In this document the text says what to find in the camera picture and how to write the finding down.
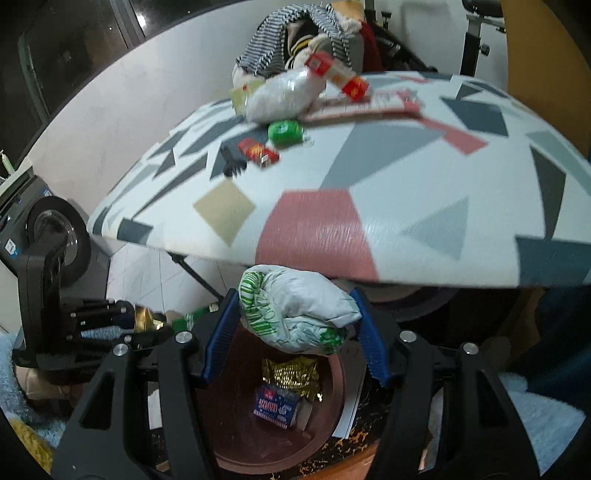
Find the white green plastic bag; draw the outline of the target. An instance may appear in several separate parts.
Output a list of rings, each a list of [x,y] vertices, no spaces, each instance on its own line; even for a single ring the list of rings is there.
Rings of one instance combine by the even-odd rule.
[[[353,297],[317,272],[256,265],[238,296],[243,328],[288,354],[338,353],[362,318]]]

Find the black plastic fork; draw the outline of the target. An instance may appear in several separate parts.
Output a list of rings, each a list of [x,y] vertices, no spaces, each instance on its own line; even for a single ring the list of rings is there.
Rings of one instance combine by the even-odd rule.
[[[223,146],[219,150],[221,152],[222,159],[224,161],[222,172],[225,177],[233,178],[242,175],[242,172],[246,169],[246,161],[243,159],[235,158],[231,154],[228,146]]]

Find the red capped clear tube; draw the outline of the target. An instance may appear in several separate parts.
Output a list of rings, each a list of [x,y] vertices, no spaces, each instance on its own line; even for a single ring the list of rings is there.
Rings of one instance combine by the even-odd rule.
[[[259,168],[272,166],[280,161],[280,154],[252,138],[245,138],[238,143],[238,151],[245,159]]]

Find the brown round trash bin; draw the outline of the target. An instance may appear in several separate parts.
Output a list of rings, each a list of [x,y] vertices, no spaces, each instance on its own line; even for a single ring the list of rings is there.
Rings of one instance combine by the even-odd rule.
[[[307,460],[349,433],[364,375],[356,342],[332,356],[290,355],[238,329],[200,400],[219,466],[259,475]]]

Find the gold foil wrapper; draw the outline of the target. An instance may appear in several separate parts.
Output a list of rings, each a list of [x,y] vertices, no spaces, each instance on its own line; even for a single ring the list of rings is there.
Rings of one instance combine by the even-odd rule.
[[[263,381],[280,389],[294,392],[308,401],[324,400],[318,360],[297,357],[285,362],[262,360]]]

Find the blue red snack box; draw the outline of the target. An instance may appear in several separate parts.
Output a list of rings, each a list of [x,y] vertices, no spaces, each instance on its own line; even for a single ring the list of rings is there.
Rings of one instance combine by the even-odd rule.
[[[256,392],[252,414],[287,430],[297,422],[300,406],[300,395],[274,385],[263,385]]]

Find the geometric patterned tablecloth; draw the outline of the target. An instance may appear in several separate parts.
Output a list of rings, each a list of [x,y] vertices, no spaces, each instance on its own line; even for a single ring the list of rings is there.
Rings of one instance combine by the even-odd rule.
[[[460,75],[372,75],[416,119],[308,125],[276,165],[223,172],[269,142],[228,100],[197,108],[119,180],[88,221],[108,239],[367,282],[576,286],[590,280],[590,165],[551,124]]]

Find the light blue fluffy sleeve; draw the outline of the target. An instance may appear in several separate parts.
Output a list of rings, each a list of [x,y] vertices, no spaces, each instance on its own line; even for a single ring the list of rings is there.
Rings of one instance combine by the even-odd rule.
[[[527,380],[517,374],[500,373],[532,444],[540,473],[546,473],[564,453],[583,425],[586,415],[559,400],[528,391]]]

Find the clear bag of white stuff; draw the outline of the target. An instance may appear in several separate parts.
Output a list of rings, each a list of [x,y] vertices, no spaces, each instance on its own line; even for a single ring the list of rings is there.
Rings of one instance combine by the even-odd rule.
[[[327,81],[304,66],[270,78],[245,104],[245,120],[270,124],[296,119],[311,107],[327,87]]]

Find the flat clear red package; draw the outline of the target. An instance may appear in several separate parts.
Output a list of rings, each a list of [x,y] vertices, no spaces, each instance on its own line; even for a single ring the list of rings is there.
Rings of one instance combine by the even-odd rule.
[[[321,98],[300,117],[304,123],[377,115],[419,115],[423,103],[409,90],[376,90],[361,101]]]

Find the red white carton box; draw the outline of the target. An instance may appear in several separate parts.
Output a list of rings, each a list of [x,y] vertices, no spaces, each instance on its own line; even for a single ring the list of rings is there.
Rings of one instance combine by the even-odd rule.
[[[369,93],[370,85],[366,80],[325,51],[311,53],[304,65],[319,78],[338,88],[353,102],[362,101]]]

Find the striped black white garment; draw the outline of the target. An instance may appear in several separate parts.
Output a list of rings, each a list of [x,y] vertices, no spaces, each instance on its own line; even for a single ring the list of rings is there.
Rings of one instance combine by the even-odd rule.
[[[332,5],[290,4],[263,19],[235,65],[246,74],[267,79],[294,66],[297,55],[322,36],[332,56],[352,67],[349,37],[361,29],[360,20]]]

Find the black exercise bike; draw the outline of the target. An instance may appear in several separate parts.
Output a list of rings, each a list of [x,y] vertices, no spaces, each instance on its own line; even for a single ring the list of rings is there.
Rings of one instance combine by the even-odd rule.
[[[473,77],[490,54],[483,28],[506,32],[499,1],[365,1],[363,14],[388,71]]]

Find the black folding table frame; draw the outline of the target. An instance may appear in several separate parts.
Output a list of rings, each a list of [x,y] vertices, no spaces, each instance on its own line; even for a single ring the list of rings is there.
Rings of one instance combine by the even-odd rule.
[[[223,300],[223,296],[211,285],[211,283],[208,283],[204,277],[201,277],[186,261],[186,257],[184,255],[180,255],[177,253],[173,253],[173,252],[167,252],[167,254],[169,255],[171,261],[173,263],[175,263],[176,265],[178,265],[185,273],[187,273],[188,275],[190,275],[190,277],[197,281],[197,283],[204,288],[205,290],[207,290],[208,293],[210,293],[212,296],[214,296],[215,299],[217,299],[218,302],[221,302]]]

